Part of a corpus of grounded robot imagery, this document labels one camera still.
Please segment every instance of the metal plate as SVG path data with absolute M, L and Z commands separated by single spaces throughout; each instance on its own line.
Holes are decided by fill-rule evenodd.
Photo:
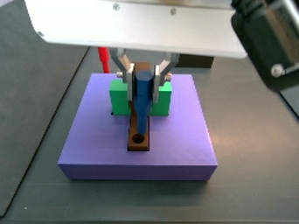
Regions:
M 231 0 L 118 0 L 119 3 L 179 5 L 187 7 L 207 7 L 230 9 Z
M 26 0 L 46 41 L 243 58 L 234 10 L 99 0 Z

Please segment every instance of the green block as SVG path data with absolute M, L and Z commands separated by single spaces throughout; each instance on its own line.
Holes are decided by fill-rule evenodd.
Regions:
M 163 87 L 159 87 L 159 100 L 154 103 L 150 116 L 169 116 L 173 97 L 173 83 L 166 82 Z
M 130 116 L 131 109 L 127 101 L 127 84 L 122 80 L 110 83 L 110 100 L 115 116 Z
M 159 87 L 159 101 L 154 103 L 150 116 L 169 116 L 173 97 L 173 84 L 166 82 Z M 130 116 L 131 109 L 127 101 L 127 84 L 122 80 L 113 80 L 110 84 L 110 100 L 115 116 Z

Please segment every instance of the hole in wooden block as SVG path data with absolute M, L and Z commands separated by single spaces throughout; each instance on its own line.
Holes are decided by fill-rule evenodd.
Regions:
M 146 136 L 141 134 L 134 134 L 133 140 L 137 144 L 141 144 L 146 140 Z

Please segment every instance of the red object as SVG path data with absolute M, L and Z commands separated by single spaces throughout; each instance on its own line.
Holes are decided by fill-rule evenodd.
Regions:
M 106 47 L 98 48 L 98 56 L 99 56 L 99 60 L 102 62 L 105 74 L 110 74 L 110 67 L 109 67 L 110 56 L 109 56 L 109 49 Z

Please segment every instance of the purple base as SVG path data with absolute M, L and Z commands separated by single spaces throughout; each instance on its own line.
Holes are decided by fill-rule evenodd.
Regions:
M 114 74 L 93 74 L 59 166 L 70 179 L 209 180 L 218 167 L 193 77 L 173 76 L 169 116 L 150 118 L 150 151 L 127 151 L 129 116 L 111 115 Z

